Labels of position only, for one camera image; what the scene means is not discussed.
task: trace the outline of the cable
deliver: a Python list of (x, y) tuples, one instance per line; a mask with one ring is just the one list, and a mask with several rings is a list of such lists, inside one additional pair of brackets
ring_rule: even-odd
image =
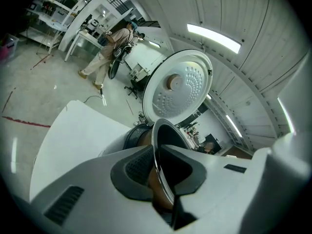
[(102, 99), (102, 97), (100, 97), (100, 96), (89, 96), (84, 103), (86, 103), (88, 101), (88, 99), (91, 97), (98, 97), (98, 98)]

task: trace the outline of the vent grille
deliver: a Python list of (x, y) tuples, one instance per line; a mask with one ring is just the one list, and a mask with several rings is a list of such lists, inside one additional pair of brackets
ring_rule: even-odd
[(84, 189), (70, 186), (44, 214), (48, 219), (62, 225), (81, 197)]

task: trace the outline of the perforated lid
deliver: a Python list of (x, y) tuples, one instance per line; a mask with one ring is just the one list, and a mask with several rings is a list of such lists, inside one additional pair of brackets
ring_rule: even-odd
[(213, 67), (198, 50), (183, 50), (161, 62), (153, 71), (143, 95), (149, 125), (159, 118), (178, 124), (196, 111), (207, 96)]

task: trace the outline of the ceiling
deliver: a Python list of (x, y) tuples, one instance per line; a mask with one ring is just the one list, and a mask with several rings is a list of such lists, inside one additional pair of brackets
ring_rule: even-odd
[[(236, 144), (254, 151), (289, 132), (277, 96), (310, 43), (286, 0), (138, 1), (158, 20), (173, 51), (201, 49), (200, 43), (204, 44), (214, 69), (213, 98), (206, 103)], [(241, 44), (239, 53), (189, 33), (188, 23), (234, 39)], [(238, 125), (243, 138), (235, 134), (225, 114)]]

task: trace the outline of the ceiling light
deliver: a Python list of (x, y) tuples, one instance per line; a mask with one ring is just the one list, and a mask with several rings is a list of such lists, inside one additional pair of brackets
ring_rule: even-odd
[(211, 40), (214, 40), (220, 44), (222, 44), (223, 46), (231, 49), (233, 52), (235, 52), (236, 54), (238, 53), (239, 49), (240, 49), (240, 46), (241, 44), (239, 44), (238, 42), (236, 41), (233, 41), (232, 39), (222, 35), (222, 34), (219, 34), (215, 31), (212, 31), (212, 30), (209, 30), (209, 29), (205, 29), (205, 28), (202, 28), (202, 27), (198, 27), (198, 26), (195, 26), (195, 25), (191, 25), (191, 24), (188, 24), (187, 25), (187, 28), (189, 30), (189, 32), (192, 32), (192, 33), (195, 33), (195, 34), (199, 34), (203, 37), (207, 37)]
[(286, 108), (284, 107), (284, 105), (282, 104), (282, 102), (280, 101), (279, 98), (277, 98), (277, 100), (278, 100), (279, 104), (281, 104), (281, 107), (282, 107), (282, 109), (283, 109), (283, 111), (284, 111), (286, 120), (287, 120), (288, 125), (289, 125), (289, 130), (290, 130), (290, 132), (291, 132), (291, 133), (295, 133), (292, 120), (291, 120), (291, 118), (289, 117), (289, 115), (288, 115), (288, 113), (287, 113), (287, 111), (286, 111)]
[(149, 41), (149, 42), (150, 42), (151, 45), (154, 45), (154, 46), (156, 46), (157, 48), (160, 48), (160, 45), (159, 45), (159, 44), (154, 43), (154, 42), (152, 42), (152, 41)]
[(239, 130), (237, 129), (237, 127), (234, 125), (234, 122), (231, 120), (231, 118), (226, 115), (226, 118), (228, 118), (228, 120), (230, 121), (230, 123), (233, 125), (233, 127), (235, 128), (235, 130), (237, 131), (238, 135), (242, 138), (243, 136), (240, 134)]

